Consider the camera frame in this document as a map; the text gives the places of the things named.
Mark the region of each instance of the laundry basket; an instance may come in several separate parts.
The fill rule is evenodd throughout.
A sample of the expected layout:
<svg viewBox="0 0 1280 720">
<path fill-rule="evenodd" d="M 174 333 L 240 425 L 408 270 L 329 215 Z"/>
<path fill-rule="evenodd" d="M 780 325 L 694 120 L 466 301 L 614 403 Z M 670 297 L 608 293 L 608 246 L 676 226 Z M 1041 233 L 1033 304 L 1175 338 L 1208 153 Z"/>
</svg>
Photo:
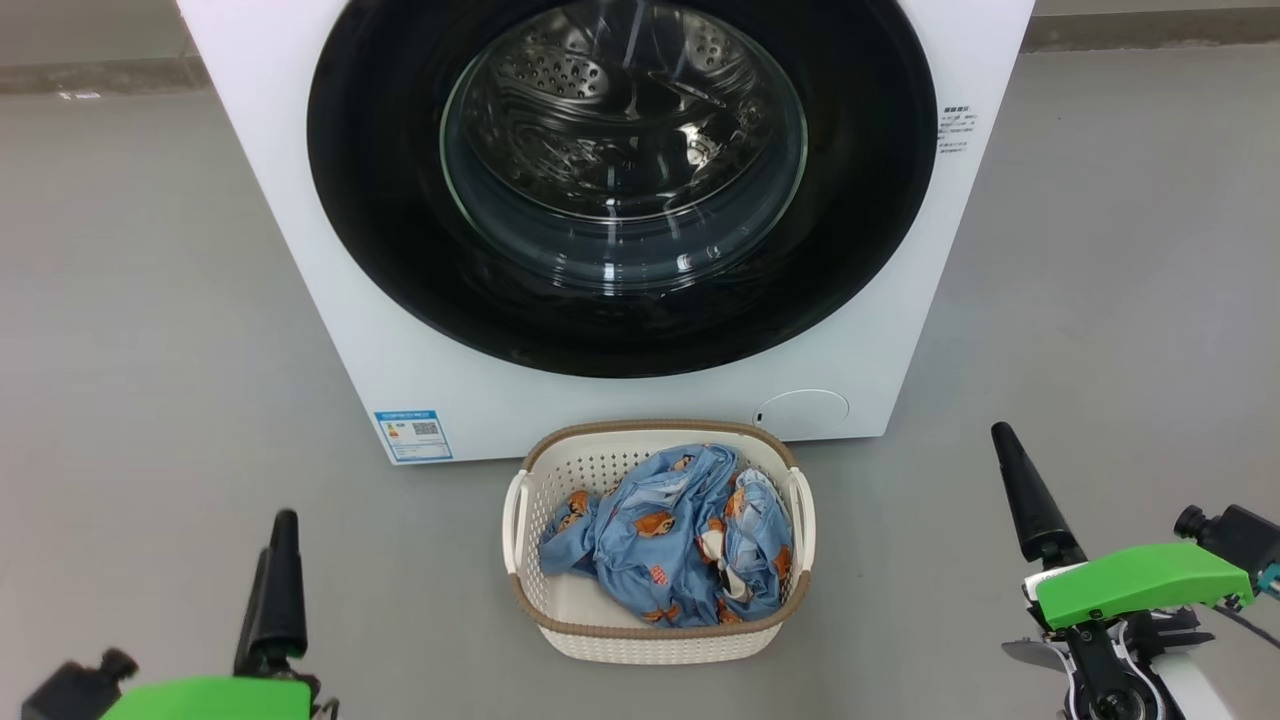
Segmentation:
<svg viewBox="0 0 1280 720">
<path fill-rule="evenodd" d="M 740 465 L 768 475 L 787 509 L 797 564 L 777 612 L 714 628 L 653 628 L 590 578 L 543 574 L 538 557 L 543 533 L 571 492 L 603 493 L 650 454 L 695 443 L 737 448 Z M 758 428 L 701 420 L 594 423 L 553 433 L 525 459 L 507 491 L 502 551 L 516 600 L 564 655 L 635 665 L 718 662 L 763 650 L 800 607 L 813 568 L 813 512 L 809 483 L 791 452 Z"/>
</svg>

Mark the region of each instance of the white washing machine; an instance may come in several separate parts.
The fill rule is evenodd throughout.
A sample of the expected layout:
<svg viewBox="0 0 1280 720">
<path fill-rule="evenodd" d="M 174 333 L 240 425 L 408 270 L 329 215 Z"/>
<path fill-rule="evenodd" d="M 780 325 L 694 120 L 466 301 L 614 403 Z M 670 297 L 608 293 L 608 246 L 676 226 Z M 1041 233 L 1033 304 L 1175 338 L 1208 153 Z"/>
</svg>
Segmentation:
<svg viewBox="0 0 1280 720">
<path fill-rule="evenodd" d="M 179 0 L 393 462 L 884 432 L 1033 0 Z"/>
</svg>

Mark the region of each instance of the energy label sticker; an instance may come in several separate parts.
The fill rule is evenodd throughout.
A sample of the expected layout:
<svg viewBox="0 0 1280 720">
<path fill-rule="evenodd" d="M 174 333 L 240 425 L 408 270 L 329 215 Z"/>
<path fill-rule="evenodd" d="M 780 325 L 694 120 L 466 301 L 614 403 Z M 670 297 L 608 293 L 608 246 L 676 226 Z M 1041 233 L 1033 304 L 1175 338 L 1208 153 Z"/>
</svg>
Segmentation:
<svg viewBox="0 0 1280 720">
<path fill-rule="evenodd" d="M 449 460 L 453 452 L 435 410 L 374 413 L 378 428 L 397 464 Z"/>
</svg>

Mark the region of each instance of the blue cloth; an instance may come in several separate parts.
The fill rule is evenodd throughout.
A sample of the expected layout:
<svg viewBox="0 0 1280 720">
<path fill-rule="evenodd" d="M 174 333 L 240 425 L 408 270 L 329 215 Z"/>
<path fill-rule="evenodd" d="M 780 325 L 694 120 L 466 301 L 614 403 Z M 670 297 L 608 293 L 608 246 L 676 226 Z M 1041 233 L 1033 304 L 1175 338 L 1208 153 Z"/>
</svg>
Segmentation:
<svg viewBox="0 0 1280 720">
<path fill-rule="evenodd" d="M 791 527 L 768 478 L 737 464 L 730 447 L 673 447 L 604 496 L 575 492 L 548 523 L 543 573 L 596 578 L 657 626 L 772 615 L 791 571 Z"/>
</svg>

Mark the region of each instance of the washing machine door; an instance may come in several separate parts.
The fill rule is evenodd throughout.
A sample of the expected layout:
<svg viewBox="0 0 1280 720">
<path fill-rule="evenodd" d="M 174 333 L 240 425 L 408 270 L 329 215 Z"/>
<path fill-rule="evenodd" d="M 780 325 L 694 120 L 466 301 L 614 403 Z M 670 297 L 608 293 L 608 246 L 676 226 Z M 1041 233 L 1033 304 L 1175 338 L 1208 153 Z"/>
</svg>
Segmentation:
<svg viewBox="0 0 1280 720">
<path fill-rule="evenodd" d="M 357 0 L 308 108 L 316 190 L 406 310 L 504 360 L 686 373 L 888 261 L 937 142 L 884 0 Z"/>
</svg>

